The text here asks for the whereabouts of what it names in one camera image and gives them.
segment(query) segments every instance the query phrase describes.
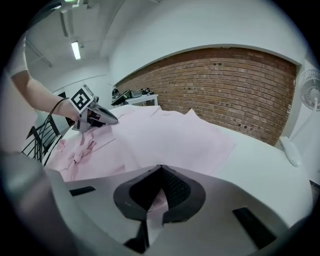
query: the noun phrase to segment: electric fan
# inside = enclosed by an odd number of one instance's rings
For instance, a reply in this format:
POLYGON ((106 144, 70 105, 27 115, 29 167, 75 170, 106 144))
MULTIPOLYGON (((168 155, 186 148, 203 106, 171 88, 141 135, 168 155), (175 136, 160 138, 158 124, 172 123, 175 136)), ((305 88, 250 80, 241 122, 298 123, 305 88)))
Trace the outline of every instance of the electric fan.
POLYGON ((299 89, 301 101, 307 108, 312 110, 312 113, 291 140, 288 137, 280 137, 284 152, 290 163, 295 167, 302 163, 301 155, 296 145, 304 145, 305 147, 308 145, 315 129, 310 123, 314 119, 316 112, 320 111, 320 104, 318 103, 320 101, 320 71, 310 69, 302 72, 299 79, 299 89))

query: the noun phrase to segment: red brick wall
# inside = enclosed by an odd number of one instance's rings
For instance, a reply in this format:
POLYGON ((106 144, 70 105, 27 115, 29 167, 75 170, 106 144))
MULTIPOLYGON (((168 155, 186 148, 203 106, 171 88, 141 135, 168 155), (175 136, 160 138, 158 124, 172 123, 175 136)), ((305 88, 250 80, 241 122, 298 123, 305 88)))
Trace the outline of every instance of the red brick wall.
POLYGON ((296 66, 244 48, 207 48, 165 58, 120 81, 150 88, 166 111, 193 109, 202 119, 275 145, 288 119, 296 66))

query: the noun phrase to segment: fluorescent light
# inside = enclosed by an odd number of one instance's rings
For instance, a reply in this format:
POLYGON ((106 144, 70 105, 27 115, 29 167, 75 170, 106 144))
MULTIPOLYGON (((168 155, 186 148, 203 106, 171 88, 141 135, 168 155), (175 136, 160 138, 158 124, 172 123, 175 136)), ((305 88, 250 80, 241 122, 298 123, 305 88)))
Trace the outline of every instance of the fluorescent light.
POLYGON ((80 60, 81 57, 80 57, 80 51, 79 51, 78 42, 73 42, 73 43, 71 44, 71 46, 72 46, 72 50, 73 50, 75 59, 76 59, 76 60, 80 60))

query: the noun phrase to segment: white wall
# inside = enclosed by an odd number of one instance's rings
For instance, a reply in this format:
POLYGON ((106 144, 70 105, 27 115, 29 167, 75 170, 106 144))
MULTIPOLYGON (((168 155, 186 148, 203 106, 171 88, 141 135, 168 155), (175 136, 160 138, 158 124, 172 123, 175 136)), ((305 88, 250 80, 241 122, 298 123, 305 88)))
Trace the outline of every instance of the white wall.
POLYGON ((145 5, 110 56, 113 84, 163 57, 208 46, 245 46, 302 64, 307 45, 266 0, 163 0, 145 5))

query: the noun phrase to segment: ceiling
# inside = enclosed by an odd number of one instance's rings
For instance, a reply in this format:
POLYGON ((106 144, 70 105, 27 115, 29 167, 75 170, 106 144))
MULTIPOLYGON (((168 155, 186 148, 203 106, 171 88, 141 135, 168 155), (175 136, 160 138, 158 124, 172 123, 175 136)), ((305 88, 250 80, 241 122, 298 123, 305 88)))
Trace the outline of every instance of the ceiling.
POLYGON ((117 16, 120 8, 125 2, 137 4, 140 7, 147 0, 79 0, 79 6, 66 10, 65 2, 62 0, 62 7, 53 11, 46 18, 36 23, 27 32, 25 55, 30 70, 40 66, 56 66, 61 63, 80 62, 88 59, 107 57, 108 31, 112 32, 115 39, 125 29, 124 24, 135 14, 126 13, 122 18, 117 16), (121 23, 121 29, 110 29, 121 23), (81 60, 75 60, 71 43, 78 41, 81 60))

